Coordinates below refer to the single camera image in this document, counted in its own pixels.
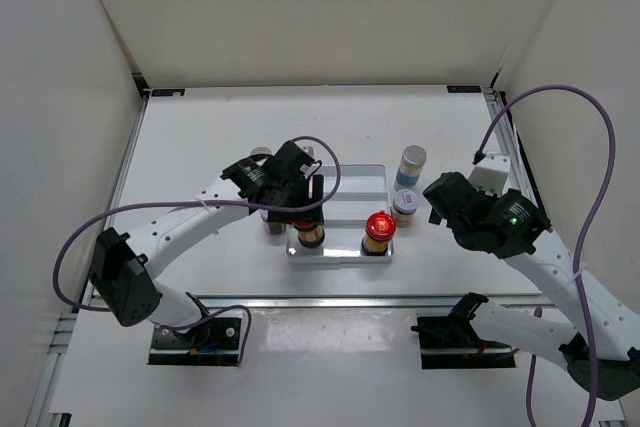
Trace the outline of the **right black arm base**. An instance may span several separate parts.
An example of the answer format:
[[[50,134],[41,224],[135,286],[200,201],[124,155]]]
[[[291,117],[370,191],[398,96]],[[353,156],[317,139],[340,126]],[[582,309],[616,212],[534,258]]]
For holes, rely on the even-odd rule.
[[[418,337],[423,370],[516,367],[515,348],[481,339],[467,321],[449,316],[418,317],[411,331]]]

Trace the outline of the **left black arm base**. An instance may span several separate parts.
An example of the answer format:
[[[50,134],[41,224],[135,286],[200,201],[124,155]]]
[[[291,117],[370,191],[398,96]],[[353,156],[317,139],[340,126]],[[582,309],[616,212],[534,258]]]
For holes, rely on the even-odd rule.
[[[147,363],[151,366],[239,367],[252,327],[252,313],[245,306],[219,309],[202,325],[187,330],[160,327],[154,330]]]

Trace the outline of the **red-lid dark jar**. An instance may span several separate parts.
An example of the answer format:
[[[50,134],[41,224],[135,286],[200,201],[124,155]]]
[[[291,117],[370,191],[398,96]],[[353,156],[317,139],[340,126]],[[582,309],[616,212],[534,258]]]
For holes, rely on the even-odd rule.
[[[299,243],[308,249],[320,247],[325,239],[324,226],[310,221],[294,222]]]

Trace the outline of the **silver-cap white bottle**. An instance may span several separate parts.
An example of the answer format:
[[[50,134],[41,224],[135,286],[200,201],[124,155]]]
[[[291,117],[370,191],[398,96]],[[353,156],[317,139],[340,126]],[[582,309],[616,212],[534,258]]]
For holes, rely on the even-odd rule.
[[[249,154],[249,157],[254,161],[266,160],[270,156],[272,156],[272,152],[267,147],[256,147]]]
[[[394,189],[414,188],[420,178],[422,169],[427,160],[425,149],[418,145],[410,145],[404,149],[400,163],[396,171]]]

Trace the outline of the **red-lid amber jar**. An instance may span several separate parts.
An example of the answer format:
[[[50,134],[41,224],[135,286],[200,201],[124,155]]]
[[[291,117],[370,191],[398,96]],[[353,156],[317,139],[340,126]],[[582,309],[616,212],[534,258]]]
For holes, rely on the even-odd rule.
[[[372,214],[366,222],[361,249],[368,256],[384,256],[396,233],[394,218],[385,211]]]

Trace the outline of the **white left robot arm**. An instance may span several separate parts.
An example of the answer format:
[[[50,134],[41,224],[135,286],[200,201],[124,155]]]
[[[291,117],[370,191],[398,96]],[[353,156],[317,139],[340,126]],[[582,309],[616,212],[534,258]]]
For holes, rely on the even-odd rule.
[[[312,154],[287,141],[273,155],[229,165],[189,206],[125,233],[103,231],[95,243],[91,282],[121,326],[148,320],[175,328],[188,347],[202,345],[210,333],[203,306],[162,284],[160,274],[202,240],[257,210],[284,223],[319,222],[323,179],[314,172],[317,164]]]

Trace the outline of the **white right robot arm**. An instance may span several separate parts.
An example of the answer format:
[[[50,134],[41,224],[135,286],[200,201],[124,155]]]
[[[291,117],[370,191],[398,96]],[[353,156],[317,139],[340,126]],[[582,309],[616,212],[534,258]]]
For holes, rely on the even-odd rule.
[[[639,316],[588,271],[573,272],[573,256],[546,215],[518,190],[488,195],[459,172],[447,172],[423,192],[430,222],[444,222],[465,250],[492,254],[524,275],[565,316],[536,319],[468,293],[450,311],[449,334],[460,346],[495,341],[565,370],[583,389],[598,368],[596,394],[613,401],[639,388]]]

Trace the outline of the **small pale spice jar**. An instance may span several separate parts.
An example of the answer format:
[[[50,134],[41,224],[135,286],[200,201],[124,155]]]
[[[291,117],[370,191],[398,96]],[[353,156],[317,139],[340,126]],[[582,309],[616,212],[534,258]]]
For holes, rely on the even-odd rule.
[[[392,217],[398,227],[409,226],[418,209],[419,200],[416,193],[410,189],[398,190],[392,201]]]

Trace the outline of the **small dark spice jar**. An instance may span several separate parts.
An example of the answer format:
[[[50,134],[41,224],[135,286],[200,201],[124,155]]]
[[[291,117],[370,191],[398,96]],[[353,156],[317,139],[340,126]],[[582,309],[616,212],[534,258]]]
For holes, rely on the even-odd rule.
[[[264,229],[268,235],[276,236],[286,232],[286,225],[280,222],[264,221]]]

